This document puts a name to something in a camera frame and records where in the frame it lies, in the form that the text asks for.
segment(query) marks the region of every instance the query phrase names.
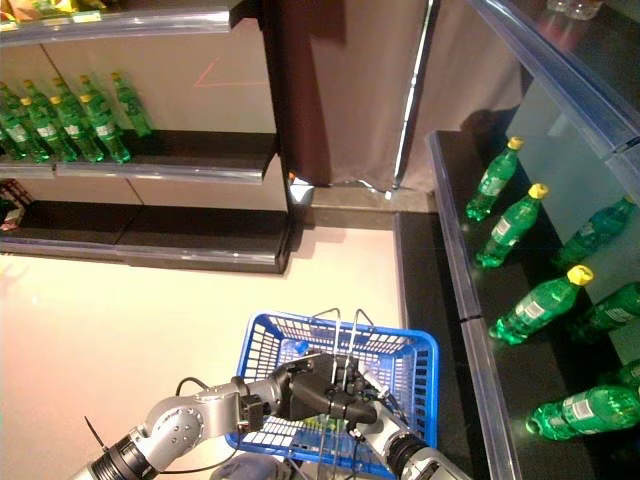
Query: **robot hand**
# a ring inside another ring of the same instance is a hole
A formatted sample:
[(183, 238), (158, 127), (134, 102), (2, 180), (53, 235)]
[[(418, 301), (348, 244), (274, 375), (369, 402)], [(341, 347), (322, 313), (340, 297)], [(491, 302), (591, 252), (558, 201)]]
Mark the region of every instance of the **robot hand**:
[[(315, 353), (258, 382), (247, 385), (234, 377), (193, 396), (166, 398), (70, 480), (149, 480), (204, 440), (260, 430), (265, 415), (302, 420), (318, 414), (346, 420), (348, 430), (402, 480), (468, 480), (381, 403), (387, 394), (366, 377), (356, 359)], [(434, 477), (436, 472), (450, 475)]]

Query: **store shelf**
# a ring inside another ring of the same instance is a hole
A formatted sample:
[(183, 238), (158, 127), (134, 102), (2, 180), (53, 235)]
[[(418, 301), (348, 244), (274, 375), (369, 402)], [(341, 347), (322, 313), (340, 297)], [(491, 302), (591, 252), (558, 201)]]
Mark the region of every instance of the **store shelf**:
[(20, 227), (0, 234), (0, 251), (118, 261), (115, 244), (139, 205), (37, 201)]
[(281, 273), (286, 212), (36, 201), (0, 252), (134, 266)]
[[(484, 165), (467, 134), (436, 132), (430, 138), (430, 146), (436, 171), (440, 170), (439, 198), (443, 192), (451, 194), (449, 208), (446, 203), (439, 203), (440, 217), (449, 262), (461, 268), (457, 276), (452, 274), (452, 279), (459, 313), (466, 320), (462, 330), (491, 478), (592, 480), (600, 478), (602, 472), (614, 471), (616, 467), (608, 455), (610, 445), (615, 443), (611, 437), (551, 442), (524, 428), (526, 416), (539, 404), (585, 390), (597, 383), (598, 373), (619, 366), (610, 341), (605, 339), (588, 348), (573, 345), (563, 319), (518, 347), (504, 346), (487, 335), (487, 326), (532, 287), (561, 275), (548, 261), (559, 242), (546, 213), (541, 211), (537, 224), (501, 268), (475, 268), (470, 255), (482, 248), (499, 216), (493, 215), (481, 224), (468, 224), (464, 217), (464, 205), (473, 194)], [(494, 211), (503, 212), (525, 194), (528, 185), (524, 171), (518, 169)], [(466, 258), (452, 258), (461, 252)], [(463, 278), (464, 288), (456, 286), (459, 278)], [(460, 303), (470, 297), (458, 297), (465, 288), (473, 290), (471, 298), (478, 303), (471, 307), (479, 309), (477, 315), (467, 319), (462, 313), (469, 308), (463, 305), (461, 310)], [(574, 311), (588, 305), (588, 297), (583, 294)]]
[[(589, 22), (555, 37), (533, 0), (469, 0), (601, 157), (640, 135), (640, 26), (604, 6)], [(576, 45), (565, 44), (573, 38)], [(620, 81), (620, 77), (629, 78)]]
[(239, 20), (242, 1), (126, 2), (131, 8), (94, 16), (65, 16), (5, 27), (1, 47), (95, 38), (227, 33)]
[(438, 450), (475, 480), (488, 480), (469, 362), (435, 213), (394, 214), (404, 327), (429, 332), (440, 347)]
[(31, 160), (12, 160), (0, 156), (0, 178), (53, 178), (53, 163), (35, 163)]
[(116, 251), (136, 266), (281, 273), (287, 241), (286, 212), (145, 206)]
[(159, 130), (138, 138), (125, 130), (128, 163), (77, 161), (56, 164), (60, 177), (123, 177), (193, 182), (260, 184), (275, 154), (267, 133)]

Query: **shelf unit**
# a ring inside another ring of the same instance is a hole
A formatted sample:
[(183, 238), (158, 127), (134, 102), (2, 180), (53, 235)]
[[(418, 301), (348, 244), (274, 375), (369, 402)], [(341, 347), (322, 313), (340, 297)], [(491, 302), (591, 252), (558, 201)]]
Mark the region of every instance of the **shelf unit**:
[[(619, 366), (608, 339), (595, 346), (571, 344), (562, 319), (517, 347), (489, 338), (492, 324), (542, 281), (562, 275), (549, 263), (560, 243), (541, 212), (536, 226), (499, 269), (477, 269), (473, 254), (482, 248), (499, 215), (470, 225), (464, 206), (485, 165), (470, 136), (435, 132), (429, 139), (437, 174), (437, 199), (453, 288), (492, 479), (595, 479), (611, 471), (607, 436), (551, 442), (526, 432), (524, 421), (538, 405), (561, 400), (597, 383), (597, 372)], [(520, 169), (506, 187), (496, 212), (521, 198), (529, 180)], [(586, 294), (574, 312), (587, 308)]]
[(136, 8), (124, 12), (79, 13), (13, 25), (3, 22), (0, 47), (96, 38), (228, 33), (244, 13), (242, 0), (214, 1), (206, 6), (202, 2), (183, 2), (195, 3), (189, 8), (162, 8), (162, 3), (144, 8), (144, 2), (133, 3), (137, 3)]
[(123, 141), (130, 162), (58, 162), (55, 175), (260, 184), (276, 152), (269, 133), (163, 130), (138, 138), (125, 130)]
[(0, 156), (0, 178), (54, 178), (53, 162), (30, 163)]
[(132, 266), (282, 273), (286, 212), (36, 201), (2, 251)]

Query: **floor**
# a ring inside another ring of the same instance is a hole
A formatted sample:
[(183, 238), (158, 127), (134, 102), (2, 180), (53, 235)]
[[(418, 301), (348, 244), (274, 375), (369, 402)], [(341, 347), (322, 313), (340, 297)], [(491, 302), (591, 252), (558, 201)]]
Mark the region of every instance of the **floor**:
[[(401, 323), (393, 233), (323, 227), (305, 230), (283, 276), (1, 256), (0, 305), (0, 476), (12, 480), (68, 478), (97, 458), (83, 415), (111, 444), (181, 378), (228, 382), (257, 311), (361, 307)], [(172, 467), (231, 451), (208, 443)]]

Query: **green bottle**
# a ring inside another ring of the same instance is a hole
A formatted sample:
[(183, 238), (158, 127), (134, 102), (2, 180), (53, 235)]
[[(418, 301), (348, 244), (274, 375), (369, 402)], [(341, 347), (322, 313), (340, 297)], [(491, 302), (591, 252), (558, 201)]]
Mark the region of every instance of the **green bottle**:
[(18, 148), (16, 142), (14, 142), (9, 134), (2, 128), (0, 128), (0, 147), (2, 147), (11, 160), (21, 160), (27, 156), (25, 152)]
[(62, 127), (73, 140), (73, 143), (76, 144), (84, 158), (90, 162), (100, 162), (104, 158), (104, 153), (93, 140), (94, 137), (91, 134), (91, 130), (83, 125), (77, 109), (72, 105), (65, 104), (60, 97), (51, 97), (50, 100), (58, 112)]
[(89, 122), (89, 119), (85, 115), (84, 110), (82, 109), (82, 105), (80, 105), (80, 102), (78, 101), (76, 96), (69, 89), (69, 86), (64, 82), (64, 80), (61, 77), (55, 77), (53, 79), (53, 84), (55, 85), (56, 89), (58, 90), (58, 95), (56, 95), (56, 96), (60, 98), (60, 101), (65, 106), (65, 110), (66, 111), (73, 111), (75, 113), (75, 115), (80, 119), (82, 124), (85, 127), (90, 129), (91, 128), (91, 123)]
[(604, 334), (640, 319), (640, 282), (633, 282), (591, 307), (569, 325), (571, 338), (577, 342), (595, 343)]
[(49, 153), (40, 145), (38, 139), (20, 123), (18, 117), (9, 112), (0, 112), (0, 124), (22, 153), (29, 155), (36, 163), (49, 160)]
[(632, 360), (615, 372), (605, 373), (600, 377), (600, 383), (623, 385), (632, 390), (637, 390), (640, 388), (640, 358)]
[(78, 155), (71, 145), (69, 145), (69, 141), (66, 136), (60, 133), (58, 128), (54, 125), (48, 112), (33, 104), (29, 97), (21, 98), (20, 101), (25, 107), (27, 107), (31, 123), (38, 132), (38, 135), (40, 135), (40, 138), (47, 142), (47, 145), (49, 145), (51, 150), (53, 150), (60, 160), (63, 162), (73, 162)]
[(573, 307), (580, 288), (591, 280), (593, 272), (583, 265), (577, 265), (567, 272), (566, 277), (541, 283), (510, 312), (498, 318), (489, 329), (489, 335), (509, 345), (524, 342), (529, 335)]
[(24, 83), (25, 88), (29, 92), (29, 98), (31, 98), (31, 103), (36, 107), (38, 107), (40, 110), (45, 111), (49, 116), (49, 120), (56, 126), (56, 128), (58, 129), (61, 128), (61, 125), (58, 122), (58, 116), (56, 115), (56, 111), (54, 110), (53, 106), (51, 106), (51, 104), (49, 103), (49, 99), (45, 96), (45, 94), (40, 92), (40, 90), (36, 88), (36, 86), (33, 84), (31, 80), (24, 80), (22, 83)]
[(91, 79), (87, 75), (80, 75), (80, 82), (82, 83), (82, 93), (84, 95), (90, 95), (92, 98), (91, 103), (94, 105), (93, 110), (104, 113), (109, 118), (109, 121), (114, 125), (116, 133), (120, 134), (118, 122), (116, 122), (116, 117), (113, 115), (104, 94), (98, 90), (93, 83), (91, 83)]
[(4, 107), (9, 112), (15, 115), (18, 121), (26, 128), (31, 128), (31, 120), (29, 120), (29, 114), (27, 109), (20, 103), (20, 97), (9, 90), (7, 84), (0, 82), (0, 92), (2, 92), (2, 100), (4, 101)]
[(610, 207), (599, 210), (565, 243), (553, 258), (553, 263), (565, 269), (594, 254), (622, 233), (634, 209), (631, 197), (625, 196)]
[(562, 402), (546, 403), (527, 419), (527, 430), (551, 440), (630, 428), (640, 422), (638, 392), (601, 385)]
[(124, 84), (118, 73), (113, 72), (111, 78), (113, 79), (118, 101), (120, 105), (122, 105), (122, 109), (127, 114), (127, 117), (129, 117), (129, 120), (131, 120), (138, 137), (151, 134), (151, 128), (144, 117), (142, 105), (140, 105), (140, 100), (138, 100), (136, 92)]
[(511, 205), (491, 231), (491, 237), (476, 260), (484, 268), (499, 267), (513, 246), (520, 241), (538, 218), (540, 201), (549, 189), (542, 183), (531, 186), (527, 196)]
[(100, 98), (84, 94), (80, 95), (80, 101), (86, 105), (89, 120), (91, 120), (91, 124), (98, 134), (98, 138), (109, 150), (111, 157), (118, 163), (125, 163), (131, 160), (131, 154), (122, 143), (122, 140), (120, 140), (111, 117), (103, 111)]
[(521, 137), (511, 137), (507, 148), (494, 158), (484, 172), (480, 184), (467, 204), (466, 214), (470, 220), (484, 220), (493, 208), (498, 195), (511, 180), (518, 165), (518, 151), (524, 145)]

